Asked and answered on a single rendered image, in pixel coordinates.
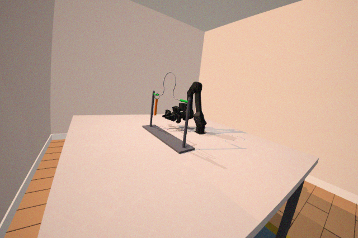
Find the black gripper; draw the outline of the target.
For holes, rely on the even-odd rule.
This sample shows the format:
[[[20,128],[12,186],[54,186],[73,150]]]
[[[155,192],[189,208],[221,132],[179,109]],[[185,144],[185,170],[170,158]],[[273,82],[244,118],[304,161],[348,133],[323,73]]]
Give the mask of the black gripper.
[[[176,115],[176,113],[172,112],[170,110],[166,110],[165,115],[163,115],[162,117],[164,117],[165,119],[171,120],[171,121],[176,121],[176,123],[180,123],[181,122],[181,117],[182,114],[180,112],[180,114]]]

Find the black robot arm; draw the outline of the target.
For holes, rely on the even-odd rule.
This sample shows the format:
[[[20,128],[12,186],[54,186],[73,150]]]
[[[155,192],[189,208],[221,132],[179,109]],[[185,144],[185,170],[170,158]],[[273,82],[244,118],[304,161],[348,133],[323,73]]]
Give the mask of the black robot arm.
[[[204,119],[204,114],[202,112],[202,107],[201,107],[201,91],[202,91],[202,84],[200,82],[193,82],[192,86],[190,87],[190,89],[187,91],[187,101],[188,98],[191,98],[191,104],[190,104],[190,113],[189,113],[189,119],[194,118],[195,124],[196,124],[196,131],[194,131],[195,133],[202,135],[202,134],[206,134],[204,133],[205,131],[205,125],[207,124],[207,122]],[[193,104],[193,94],[195,94],[195,107],[196,107],[196,113],[194,114],[193,109],[192,109],[192,104]],[[186,111],[187,111],[187,103],[179,103],[179,107],[178,106],[174,106],[172,107],[173,112],[176,113],[176,115],[182,114],[182,120],[185,121],[186,119]]]

